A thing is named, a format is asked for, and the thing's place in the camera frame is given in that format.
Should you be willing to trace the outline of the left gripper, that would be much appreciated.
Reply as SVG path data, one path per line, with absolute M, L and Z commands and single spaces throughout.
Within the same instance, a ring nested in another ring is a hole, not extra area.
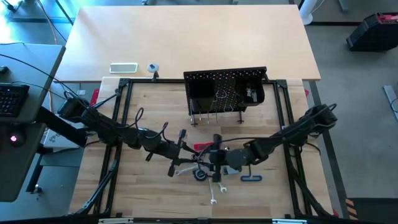
M 168 176 L 174 176 L 175 166 L 179 166 L 184 163 L 197 163 L 198 162 L 197 159 L 179 158 L 181 148 L 183 148 L 185 151 L 191 152 L 194 155 L 199 155 L 199 152 L 196 152 L 194 149 L 187 146 L 187 143 L 183 141 L 185 135 L 186 135 L 186 130 L 182 129 L 179 133 L 177 143 L 170 142 L 170 143 L 167 143 L 164 145 L 163 156 L 171 160 L 171 165 L 170 165 L 168 173 L 167 173 Z

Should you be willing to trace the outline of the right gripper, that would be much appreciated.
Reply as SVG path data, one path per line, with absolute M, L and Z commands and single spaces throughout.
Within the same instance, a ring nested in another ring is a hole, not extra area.
M 208 147 L 207 151 L 202 151 L 199 155 L 209 154 L 209 162 L 197 162 L 201 166 L 210 166 L 212 172 L 212 182 L 221 182 L 221 167 L 227 166 L 226 153 L 227 150 L 221 148 L 222 136 L 219 134 L 213 135 L 213 144 Z

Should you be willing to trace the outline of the red utility knife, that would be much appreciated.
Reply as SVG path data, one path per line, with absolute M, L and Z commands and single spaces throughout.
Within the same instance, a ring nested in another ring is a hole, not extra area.
M 205 150 L 208 146 L 212 145 L 212 142 L 202 142 L 202 143 L 195 143 L 193 145 L 193 149 L 196 152 L 201 152 L 203 150 Z

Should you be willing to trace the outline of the small chrome combination wrench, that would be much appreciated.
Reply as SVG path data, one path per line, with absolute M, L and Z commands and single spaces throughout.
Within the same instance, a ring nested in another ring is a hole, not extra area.
M 198 168 L 196 168 L 196 167 L 190 167 L 190 168 L 186 168 L 186 169 L 182 169 L 182 170 L 176 170 L 175 175 L 182 175 L 182 174 L 185 174 L 188 172 L 193 172 L 196 170 L 198 170 Z
M 175 175 L 180 175 L 180 174 L 183 174 L 183 173 L 186 173 L 186 172 L 189 172 L 192 170 L 197 170 L 197 169 L 198 169 L 198 166 L 192 166 L 192 167 L 188 167 L 188 168 L 185 168 L 182 170 L 176 170 Z

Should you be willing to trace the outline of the black tape measure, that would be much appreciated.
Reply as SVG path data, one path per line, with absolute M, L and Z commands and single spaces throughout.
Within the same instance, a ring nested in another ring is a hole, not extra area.
M 199 182 L 203 182 L 208 178 L 207 173 L 200 169 L 193 170 L 193 177 L 195 180 L 197 180 Z

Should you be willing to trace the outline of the blue T-handle hex key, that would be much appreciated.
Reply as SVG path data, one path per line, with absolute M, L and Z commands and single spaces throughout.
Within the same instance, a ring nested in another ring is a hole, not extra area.
M 240 177 L 241 182 L 260 182 L 263 179 L 262 175 L 252 173 L 251 166 L 248 165 L 248 174 Z

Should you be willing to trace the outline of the black pegboard bin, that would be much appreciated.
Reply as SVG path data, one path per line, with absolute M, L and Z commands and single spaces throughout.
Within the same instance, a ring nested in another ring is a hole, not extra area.
M 253 88 L 257 93 L 257 103 L 253 103 L 247 97 L 246 88 Z M 238 94 L 238 105 L 242 107 L 257 106 L 264 102 L 265 93 L 260 78 L 238 78 L 236 80 L 236 89 Z
M 209 111 L 215 97 L 214 80 L 190 80 L 188 82 L 189 98 L 193 103 L 193 110 Z

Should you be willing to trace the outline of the black pegboard stand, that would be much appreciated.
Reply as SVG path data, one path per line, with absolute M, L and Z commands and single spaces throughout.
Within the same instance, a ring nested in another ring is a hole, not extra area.
M 238 105 L 238 94 L 236 89 L 236 80 L 238 78 L 260 78 L 262 80 L 262 85 L 268 83 L 268 77 L 266 75 L 266 67 L 251 67 L 251 68 L 231 68 L 224 70 L 204 70 L 204 71 L 192 71 L 184 72 L 184 83 L 185 92 L 187 96 L 188 114 L 190 116 L 190 122 L 192 126 L 196 126 L 195 116 L 199 115 L 199 112 L 193 110 L 193 103 L 189 98 L 189 87 L 188 82 L 190 80 L 214 80 L 215 81 L 215 94 L 217 89 L 225 89 L 228 92 L 228 97 L 218 98 L 214 97 L 211 104 L 212 106 L 217 106 L 219 113 L 229 113 L 226 107 L 231 105 L 233 107 L 232 112 L 239 113 L 239 123 L 243 122 L 242 113 L 246 111 L 247 107 L 242 107 Z M 202 111 L 201 115 L 207 115 L 207 111 Z

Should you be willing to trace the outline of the light wooden desk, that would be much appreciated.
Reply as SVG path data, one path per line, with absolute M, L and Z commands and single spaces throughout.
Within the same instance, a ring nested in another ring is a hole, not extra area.
M 138 77 L 149 76 L 154 63 L 162 78 L 266 67 L 271 79 L 320 79 L 294 5 L 80 8 L 56 77 L 99 82 L 112 63 L 137 63 Z

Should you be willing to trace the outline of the black desk support beam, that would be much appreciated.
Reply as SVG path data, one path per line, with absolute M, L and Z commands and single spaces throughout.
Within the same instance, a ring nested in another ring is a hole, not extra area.
M 46 127 L 52 131 L 55 131 L 56 133 L 81 147 L 85 146 L 86 144 L 85 132 L 74 128 L 43 106 L 40 107 L 35 121 L 37 123 L 45 124 Z

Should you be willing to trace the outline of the black computer mouse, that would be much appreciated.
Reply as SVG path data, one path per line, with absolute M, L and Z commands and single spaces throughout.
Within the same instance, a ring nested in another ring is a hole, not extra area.
M 13 147 L 21 147 L 26 142 L 25 132 L 23 131 L 12 130 L 8 135 L 9 144 Z

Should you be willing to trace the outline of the grey office desk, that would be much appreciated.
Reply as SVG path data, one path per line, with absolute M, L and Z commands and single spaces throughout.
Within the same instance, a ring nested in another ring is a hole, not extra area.
M 0 83 L 30 83 L 28 97 L 16 118 L 0 118 L 0 202 L 18 198 L 25 177 L 42 139 L 45 125 L 35 118 L 47 95 L 52 78 L 62 60 L 61 45 L 0 45 L 0 65 L 9 68 Z M 26 142 L 21 147 L 9 144 L 10 123 L 20 123 Z

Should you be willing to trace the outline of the black keyboard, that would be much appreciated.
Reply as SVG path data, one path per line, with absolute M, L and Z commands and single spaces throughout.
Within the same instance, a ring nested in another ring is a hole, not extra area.
M 0 117 L 18 117 L 30 86 L 0 83 Z

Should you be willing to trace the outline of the black equipment case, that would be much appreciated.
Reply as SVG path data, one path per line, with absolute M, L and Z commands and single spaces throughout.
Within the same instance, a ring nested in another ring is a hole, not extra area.
M 398 47 L 398 12 L 366 17 L 346 39 L 350 51 L 385 52 Z

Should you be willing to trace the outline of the white pedestal base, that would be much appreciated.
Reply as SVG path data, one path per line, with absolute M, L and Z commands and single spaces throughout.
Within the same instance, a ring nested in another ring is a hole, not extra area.
M 299 4 L 299 13 L 302 22 L 305 26 L 309 25 L 313 21 L 312 13 L 315 12 L 325 0 L 302 0 Z

